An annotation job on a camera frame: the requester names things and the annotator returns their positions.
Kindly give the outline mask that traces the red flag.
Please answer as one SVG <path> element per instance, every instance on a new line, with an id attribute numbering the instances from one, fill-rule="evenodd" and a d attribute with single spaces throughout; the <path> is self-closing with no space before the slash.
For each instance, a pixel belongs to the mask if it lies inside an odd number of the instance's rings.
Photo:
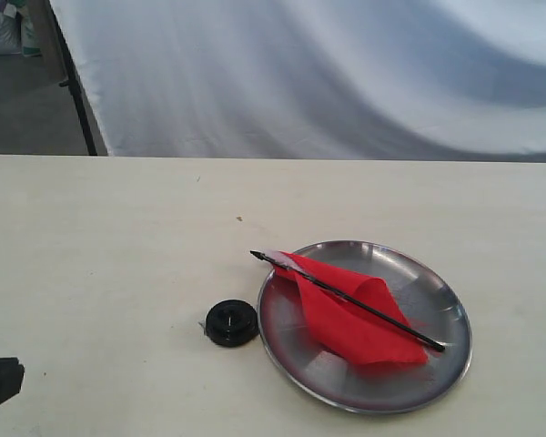
<path id="1" fill-rule="evenodd" d="M 423 365 L 442 343 L 411 328 L 386 281 L 282 251 L 250 252 L 298 289 L 314 340 L 360 367 Z"/>

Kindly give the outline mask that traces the black round flag base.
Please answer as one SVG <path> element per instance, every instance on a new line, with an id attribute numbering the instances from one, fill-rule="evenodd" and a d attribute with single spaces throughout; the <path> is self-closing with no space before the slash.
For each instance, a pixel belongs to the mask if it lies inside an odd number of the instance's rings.
<path id="1" fill-rule="evenodd" d="M 220 301 L 200 325 L 213 343 L 225 348 L 243 346 L 259 334 L 257 312 L 244 300 Z"/>

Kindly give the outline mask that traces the black backdrop stand pole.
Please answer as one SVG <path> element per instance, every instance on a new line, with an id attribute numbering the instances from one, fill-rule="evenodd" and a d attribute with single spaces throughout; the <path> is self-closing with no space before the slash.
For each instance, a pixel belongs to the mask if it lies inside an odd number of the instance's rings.
<path id="1" fill-rule="evenodd" d="M 69 51 L 63 32 L 58 24 L 55 13 L 52 13 L 56 37 L 60 46 L 62 62 L 66 72 L 66 79 L 59 83 L 60 87 L 66 87 L 72 97 L 76 115 L 83 138 L 86 143 L 87 154 L 91 157 L 97 156 L 96 143 L 87 117 L 86 106 L 83 99 L 82 87 L 76 74 L 75 63 Z"/>

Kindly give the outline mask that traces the round steel plate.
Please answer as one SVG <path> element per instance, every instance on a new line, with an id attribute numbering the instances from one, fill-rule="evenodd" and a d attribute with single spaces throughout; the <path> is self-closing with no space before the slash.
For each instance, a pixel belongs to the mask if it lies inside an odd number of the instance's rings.
<path id="1" fill-rule="evenodd" d="M 365 241 L 335 240 L 298 249 L 300 256 L 386 281 L 411 327 L 443 344 L 426 349 L 422 365 L 360 368 L 313 340 L 295 284 L 275 273 L 258 296 L 265 350 L 295 386 L 348 412 L 411 412 L 443 397 L 464 378 L 472 356 L 468 315 L 454 290 L 432 269 L 395 249 Z"/>

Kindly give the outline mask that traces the white sacks in background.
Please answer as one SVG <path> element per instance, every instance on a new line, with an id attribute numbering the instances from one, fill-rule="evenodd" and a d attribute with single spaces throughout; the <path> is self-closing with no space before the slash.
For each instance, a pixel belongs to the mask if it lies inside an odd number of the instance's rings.
<path id="1" fill-rule="evenodd" d="M 0 1 L 0 56 L 5 55 L 41 55 L 25 0 Z"/>

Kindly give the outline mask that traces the white backdrop cloth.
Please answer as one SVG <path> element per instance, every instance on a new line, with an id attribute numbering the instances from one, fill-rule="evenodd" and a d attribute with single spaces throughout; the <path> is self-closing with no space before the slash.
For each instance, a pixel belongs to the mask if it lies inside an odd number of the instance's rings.
<path id="1" fill-rule="evenodd" d="M 546 1 L 55 1 L 122 157 L 546 162 Z"/>

